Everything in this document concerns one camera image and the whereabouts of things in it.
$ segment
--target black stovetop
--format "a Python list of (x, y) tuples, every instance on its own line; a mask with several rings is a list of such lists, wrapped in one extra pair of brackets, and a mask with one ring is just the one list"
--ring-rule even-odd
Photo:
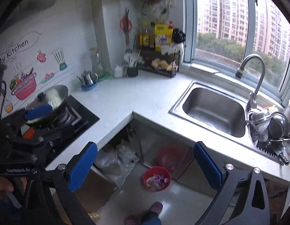
[(74, 134), (69, 134), (69, 137), (64, 140), (54, 141), (54, 145), (46, 158), (46, 166), (49, 165), (63, 150), (65, 150), (73, 141), (82, 135), (88, 128), (96, 123), (99, 118), (80, 104), (73, 96), (68, 97), (68, 102), (72, 109), (69, 111), (72, 114), (71, 123), (75, 127)]

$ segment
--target white countertop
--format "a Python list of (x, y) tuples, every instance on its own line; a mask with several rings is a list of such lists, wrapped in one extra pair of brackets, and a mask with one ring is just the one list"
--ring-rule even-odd
[(46, 169), (52, 170), (60, 163), (68, 163), (89, 141), (95, 142), (100, 150), (133, 118), (139, 118), (156, 123), (191, 141), (203, 141), (208, 148), (223, 154), (224, 161), (247, 170), (259, 167), (265, 178), (290, 186), (290, 164), (281, 166), (250, 149), (168, 113), (193, 80), (195, 79), (182, 73), (170, 79), (139, 71), (136, 78), (109, 78), (90, 91), (85, 92), (79, 88), (72, 92), (71, 95), (100, 120), (68, 146)]

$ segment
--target tree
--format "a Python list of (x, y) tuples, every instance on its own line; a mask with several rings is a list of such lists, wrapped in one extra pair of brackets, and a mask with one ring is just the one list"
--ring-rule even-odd
[[(221, 40), (216, 38), (215, 34), (208, 33), (198, 33), (197, 48), (221, 55), (239, 63), (242, 62), (245, 53), (245, 48), (236, 41), (228, 39)], [(284, 76), (286, 62), (277, 57), (270, 58), (263, 52), (256, 52), (253, 50), (252, 53), (260, 55), (265, 62), (265, 80), (274, 87), (279, 88)], [(249, 62), (249, 67), (261, 73), (261, 63), (258, 60), (251, 60)]]

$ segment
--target cloth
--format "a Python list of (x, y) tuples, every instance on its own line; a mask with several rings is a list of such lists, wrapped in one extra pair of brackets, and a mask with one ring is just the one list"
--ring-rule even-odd
[(141, 225), (162, 225), (162, 222), (155, 212), (149, 212), (142, 218)]

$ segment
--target foot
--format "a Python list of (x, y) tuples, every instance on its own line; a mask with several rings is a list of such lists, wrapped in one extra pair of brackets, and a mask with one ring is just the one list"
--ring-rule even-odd
[(155, 212), (158, 216), (162, 212), (163, 204), (160, 202), (154, 202), (150, 207), (151, 212)]
[(124, 219), (125, 225), (137, 225), (137, 218), (135, 216), (128, 216)]

